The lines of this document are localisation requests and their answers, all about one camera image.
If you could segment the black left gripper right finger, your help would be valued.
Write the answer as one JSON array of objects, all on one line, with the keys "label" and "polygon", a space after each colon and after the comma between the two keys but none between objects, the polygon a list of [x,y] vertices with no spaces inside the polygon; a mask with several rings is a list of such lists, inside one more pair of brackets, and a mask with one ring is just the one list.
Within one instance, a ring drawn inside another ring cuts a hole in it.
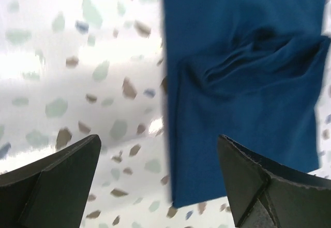
[{"label": "black left gripper right finger", "polygon": [[218,156],[235,227],[328,228],[330,180],[218,138]]}]

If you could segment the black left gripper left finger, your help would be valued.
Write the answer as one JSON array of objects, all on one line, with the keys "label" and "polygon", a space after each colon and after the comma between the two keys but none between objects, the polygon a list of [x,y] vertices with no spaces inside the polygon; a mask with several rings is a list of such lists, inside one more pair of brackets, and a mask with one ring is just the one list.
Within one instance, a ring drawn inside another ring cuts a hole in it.
[{"label": "black left gripper left finger", "polygon": [[79,227],[101,140],[93,134],[1,175],[1,227]]}]

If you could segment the blue t-shirt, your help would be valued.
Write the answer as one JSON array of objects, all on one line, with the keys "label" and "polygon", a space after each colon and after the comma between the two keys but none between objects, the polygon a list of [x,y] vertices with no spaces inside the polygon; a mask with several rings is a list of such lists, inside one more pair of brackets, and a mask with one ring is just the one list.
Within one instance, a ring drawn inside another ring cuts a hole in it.
[{"label": "blue t-shirt", "polygon": [[220,135],[295,170],[318,169],[325,2],[163,0],[175,208],[225,196]]}]

